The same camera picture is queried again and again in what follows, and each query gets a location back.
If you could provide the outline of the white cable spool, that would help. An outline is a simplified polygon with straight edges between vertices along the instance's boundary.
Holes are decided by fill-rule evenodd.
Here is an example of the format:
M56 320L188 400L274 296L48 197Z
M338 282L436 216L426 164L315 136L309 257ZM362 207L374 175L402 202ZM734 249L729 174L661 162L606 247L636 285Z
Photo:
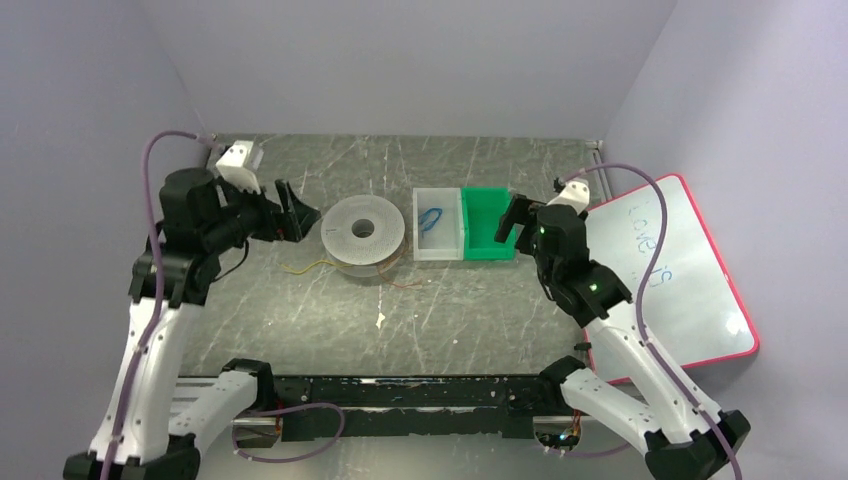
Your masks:
M355 195L333 205L320 226L328 259L344 275L371 278L399 260L406 228L399 208L375 195Z

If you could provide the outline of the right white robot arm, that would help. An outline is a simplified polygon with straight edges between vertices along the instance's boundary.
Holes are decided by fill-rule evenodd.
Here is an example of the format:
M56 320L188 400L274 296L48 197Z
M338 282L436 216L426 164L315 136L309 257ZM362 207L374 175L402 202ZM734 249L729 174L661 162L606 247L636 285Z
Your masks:
M586 216L572 205L512 197L495 239L521 232L516 250L534 259L548 300L605 346L627 370L640 399L602 380L573 356L542 375L556 398L587 414L637 450L655 479L710 479L725 466L742 476L737 453L751 431L738 410L723 410L673 363L647 327L641 295L591 259Z

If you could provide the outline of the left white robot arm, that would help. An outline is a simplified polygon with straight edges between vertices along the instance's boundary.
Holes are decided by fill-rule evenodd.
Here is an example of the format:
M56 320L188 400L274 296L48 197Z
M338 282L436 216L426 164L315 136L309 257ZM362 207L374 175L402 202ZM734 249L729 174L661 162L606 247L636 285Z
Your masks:
M169 174L162 218L135 261L130 325L115 390L88 449L70 456L67 479L193 479L203 453L233 418L275 408L269 364L228 362L211 389L181 414L171 411L192 322L221 277L221 256L251 241L302 241L320 219L285 181L278 197L203 168Z

